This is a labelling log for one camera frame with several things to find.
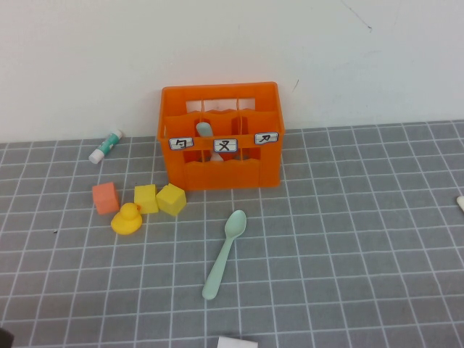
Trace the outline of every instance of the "white block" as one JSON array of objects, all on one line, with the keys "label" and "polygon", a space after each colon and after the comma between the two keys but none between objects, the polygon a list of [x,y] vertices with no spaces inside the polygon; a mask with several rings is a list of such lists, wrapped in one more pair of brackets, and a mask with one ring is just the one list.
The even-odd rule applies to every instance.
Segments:
[{"label": "white block", "polygon": [[217,343],[217,348],[258,348],[258,343],[243,341],[241,339],[220,337],[219,342]]}]

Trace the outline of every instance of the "dark object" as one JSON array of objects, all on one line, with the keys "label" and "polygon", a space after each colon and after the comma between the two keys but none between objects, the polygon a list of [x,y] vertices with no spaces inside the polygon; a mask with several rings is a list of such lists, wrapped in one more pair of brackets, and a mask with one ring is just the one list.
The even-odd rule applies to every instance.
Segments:
[{"label": "dark object", "polygon": [[14,340],[15,337],[10,332],[0,328],[0,348],[12,348]]}]

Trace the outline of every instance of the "toy block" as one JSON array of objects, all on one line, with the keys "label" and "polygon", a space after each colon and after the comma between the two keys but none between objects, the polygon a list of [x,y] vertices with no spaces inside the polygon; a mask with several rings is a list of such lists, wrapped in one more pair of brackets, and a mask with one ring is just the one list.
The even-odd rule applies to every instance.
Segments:
[{"label": "toy block", "polygon": [[96,211],[102,215],[119,210],[119,197],[115,188],[115,183],[103,183],[92,187],[92,196]]},{"label": "toy block", "polygon": [[159,212],[157,203],[157,187],[155,185],[136,186],[133,202],[140,207],[141,214]]},{"label": "toy block", "polygon": [[176,216],[187,204],[186,192],[169,183],[157,194],[157,202],[163,212]]}]

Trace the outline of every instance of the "glue stick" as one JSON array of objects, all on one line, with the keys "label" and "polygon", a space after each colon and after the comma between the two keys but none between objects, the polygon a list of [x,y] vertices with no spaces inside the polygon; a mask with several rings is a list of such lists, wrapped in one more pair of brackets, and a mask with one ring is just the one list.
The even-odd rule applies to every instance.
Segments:
[{"label": "glue stick", "polygon": [[108,135],[99,147],[97,147],[94,152],[88,157],[90,162],[94,163],[95,165],[99,163],[104,156],[113,148],[115,144],[119,142],[119,140],[123,137],[123,132],[116,129]]}]

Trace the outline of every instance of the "glue stick cap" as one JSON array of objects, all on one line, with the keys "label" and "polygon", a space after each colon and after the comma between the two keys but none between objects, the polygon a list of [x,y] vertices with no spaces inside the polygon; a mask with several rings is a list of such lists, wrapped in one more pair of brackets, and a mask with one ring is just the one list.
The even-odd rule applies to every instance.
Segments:
[{"label": "glue stick cap", "polygon": [[123,132],[116,128],[113,128],[111,130],[111,133],[115,134],[119,139],[121,139],[124,136]]},{"label": "glue stick cap", "polygon": [[95,149],[94,152],[90,154],[88,157],[90,162],[94,163],[95,165],[98,164],[102,159],[104,159],[104,153],[102,150]]}]

